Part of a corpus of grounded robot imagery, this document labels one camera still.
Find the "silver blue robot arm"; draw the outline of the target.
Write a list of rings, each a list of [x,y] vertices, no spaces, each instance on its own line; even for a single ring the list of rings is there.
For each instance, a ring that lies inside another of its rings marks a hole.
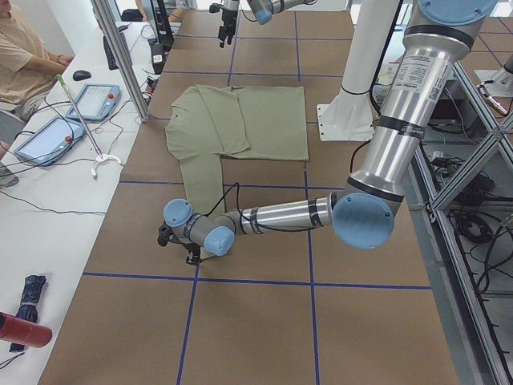
[[[390,238],[406,169],[454,65],[471,52],[495,2],[416,1],[402,40],[404,54],[373,118],[370,96],[394,21],[393,5],[364,3],[339,94],[321,109],[321,121],[334,139],[370,143],[345,187],[324,198],[227,210],[222,156],[307,159],[304,91],[192,85],[172,104],[165,129],[185,198],[164,206],[160,245],[182,245],[189,262],[198,264],[203,252],[225,255],[242,234],[297,233],[329,225],[357,249],[373,249]]]
[[[256,0],[248,1],[255,22],[264,25],[272,19],[274,14],[279,14],[289,8],[299,5],[310,6],[316,1],[296,1],[296,0]],[[222,24],[219,27],[218,39],[220,48],[225,44],[232,44],[232,39],[236,34],[237,18],[239,15],[240,2],[237,0],[223,1],[222,3],[213,3],[209,7],[209,12],[214,14],[221,12]]]

